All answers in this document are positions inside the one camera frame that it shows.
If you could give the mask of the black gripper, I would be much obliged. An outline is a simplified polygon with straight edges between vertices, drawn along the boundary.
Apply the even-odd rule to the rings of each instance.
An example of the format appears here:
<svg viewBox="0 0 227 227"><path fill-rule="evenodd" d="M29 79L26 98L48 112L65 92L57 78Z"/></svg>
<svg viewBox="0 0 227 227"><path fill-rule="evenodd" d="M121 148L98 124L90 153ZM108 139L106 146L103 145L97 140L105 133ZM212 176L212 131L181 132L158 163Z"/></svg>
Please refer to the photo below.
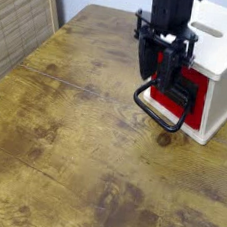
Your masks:
<svg viewBox="0 0 227 227"><path fill-rule="evenodd" d="M165 93L180 74L182 63L185 66L192 65L198 35L189 28L188 20L176 19L169 22L167 16L161 13L144 12L142 9L137 11L136 17L134 36L139 40L138 59L141 78L146 80L154 75L158 48L166 48L157 75L158 88L160 92Z"/></svg>

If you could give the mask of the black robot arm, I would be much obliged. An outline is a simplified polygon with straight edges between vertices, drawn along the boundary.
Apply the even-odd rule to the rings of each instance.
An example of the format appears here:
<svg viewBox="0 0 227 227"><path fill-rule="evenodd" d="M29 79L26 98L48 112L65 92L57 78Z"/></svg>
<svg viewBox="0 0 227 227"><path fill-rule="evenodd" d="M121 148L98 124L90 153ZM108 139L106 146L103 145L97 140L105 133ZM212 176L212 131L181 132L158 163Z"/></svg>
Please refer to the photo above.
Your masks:
<svg viewBox="0 0 227 227"><path fill-rule="evenodd" d="M194 0L153 0L150 12L136 13L140 75L156 74L156 85L166 92L175 85L182 66L192 66L198 35L189 29Z"/></svg>

